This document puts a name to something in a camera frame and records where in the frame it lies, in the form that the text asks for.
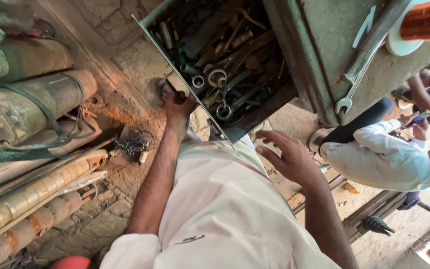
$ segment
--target stone wall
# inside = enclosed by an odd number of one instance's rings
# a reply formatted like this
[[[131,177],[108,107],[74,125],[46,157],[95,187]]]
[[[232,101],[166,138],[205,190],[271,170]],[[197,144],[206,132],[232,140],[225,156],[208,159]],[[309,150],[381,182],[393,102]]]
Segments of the stone wall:
[[[159,0],[74,0],[84,18],[109,46],[118,46],[140,30],[143,19],[160,3]]]

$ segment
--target wrench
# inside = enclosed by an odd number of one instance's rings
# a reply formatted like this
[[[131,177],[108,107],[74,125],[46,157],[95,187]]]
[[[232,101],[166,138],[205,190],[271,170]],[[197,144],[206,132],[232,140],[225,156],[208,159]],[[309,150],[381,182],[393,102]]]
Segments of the wrench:
[[[369,67],[369,65],[373,61],[374,55],[376,54],[376,52],[379,49],[379,47],[376,48],[376,50],[373,52],[373,55],[371,56],[371,58],[369,58],[369,61],[367,62],[367,64],[363,67],[363,69],[359,73],[358,77],[356,77],[354,84],[351,85],[351,87],[349,88],[348,94],[346,94],[346,96],[343,99],[337,101],[336,107],[335,107],[336,114],[339,114],[339,112],[340,112],[340,110],[341,110],[342,107],[346,107],[346,112],[345,112],[345,114],[346,114],[346,113],[349,112],[349,110],[353,106],[353,101],[351,100],[351,98],[355,94],[355,91],[358,88],[359,83],[363,79],[363,76],[366,73],[367,68]]]

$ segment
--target white shirt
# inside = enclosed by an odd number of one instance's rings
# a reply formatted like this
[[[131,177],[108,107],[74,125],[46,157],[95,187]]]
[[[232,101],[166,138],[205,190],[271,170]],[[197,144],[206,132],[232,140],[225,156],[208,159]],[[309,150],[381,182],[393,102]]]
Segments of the white shirt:
[[[339,269],[296,221],[256,154],[235,148],[183,144],[159,236],[121,236],[100,268]]]
[[[411,143],[388,135],[401,127],[398,120],[380,122],[354,133],[348,144],[327,142],[320,154],[336,171],[362,185],[398,192],[430,187],[427,141]]]

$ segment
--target tool pile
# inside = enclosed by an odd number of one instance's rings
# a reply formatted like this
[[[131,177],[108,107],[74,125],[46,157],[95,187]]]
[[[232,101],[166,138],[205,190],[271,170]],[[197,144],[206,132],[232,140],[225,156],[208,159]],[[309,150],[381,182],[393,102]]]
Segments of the tool pile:
[[[222,129],[291,80],[260,0],[181,0],[173,7],[148,31]]]

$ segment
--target red object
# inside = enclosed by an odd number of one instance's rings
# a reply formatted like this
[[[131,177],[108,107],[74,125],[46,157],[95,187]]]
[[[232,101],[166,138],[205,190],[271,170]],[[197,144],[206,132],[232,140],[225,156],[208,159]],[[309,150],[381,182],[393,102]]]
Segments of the red object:
[[[92,269],[92,262],[87,257],[69,256],[58,260],[50,269]]]

